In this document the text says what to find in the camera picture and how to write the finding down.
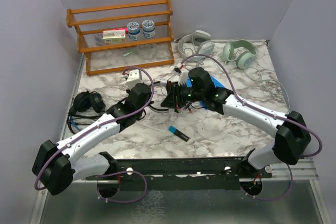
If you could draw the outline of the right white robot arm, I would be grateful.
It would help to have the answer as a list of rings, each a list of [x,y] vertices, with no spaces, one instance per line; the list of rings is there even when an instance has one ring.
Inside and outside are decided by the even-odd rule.
[[[300,113],[284,114],[248,103],[232,90],[216,86],[201,67],[192,69],[187,77],[189,84],[162,83],[167,91],[162,107],[178,110],[188,103],[201,102],[210,111],[243,120],[274,138],[274,143],[255,148],[244,157],[241,171],[246,177],[254,177],[260,169],[274,163],[297,164],[311,141]]]

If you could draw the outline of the black blue headphones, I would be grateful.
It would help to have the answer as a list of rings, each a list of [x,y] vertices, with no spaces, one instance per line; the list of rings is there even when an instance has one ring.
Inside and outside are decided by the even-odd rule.
[[[70,107],[68,111],[67,116],[67,126],[69,131],[72,134],[75,134],[72,126],[74,126],[76,129],[80,131],[80,128],[77,127],[76,123],[74,122],[74,118],[86,118],[86,119],[95,119],[97,116],[83,116],[77,114],[87,111],[88,109],[93,109],[96,113],[101,115],[106,111],[106,104],[102,98],[102,95],[99,94],[96,91],[85,91],[80,92],[76,95],[76,97],[73,100],[72,106]]]

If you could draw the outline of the black white headphones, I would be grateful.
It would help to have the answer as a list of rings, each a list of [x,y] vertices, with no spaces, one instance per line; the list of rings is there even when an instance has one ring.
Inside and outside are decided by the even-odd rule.
[[[174,109],[166,108],[161,106],[161,103],[163,100],[167,97],[168,91],[166,90],[167,84],[176,84],[178,85],[179,82],[176,81],[170,81],[170,80],[160,80],[154,82],[154,96],[152,99],[151,104],[148,106],[148,108],[159,114],[166,114],[166,113],[181,113],[183,110],[191,110],[191,102],[185,102],[184,105],[177,105],[176,111]]]

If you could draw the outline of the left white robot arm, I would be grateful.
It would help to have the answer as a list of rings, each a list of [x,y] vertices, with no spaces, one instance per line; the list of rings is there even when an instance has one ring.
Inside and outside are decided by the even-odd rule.
[[[79,159],[103,140],[132,126],[151,103],[154,86],[137,83],[123,102],[111,106],[97,121],[72,137],[53,143],[45,141],[39,147],[32,172],[34,188],[46,189],[51,195],[63,192],[80,178]]]

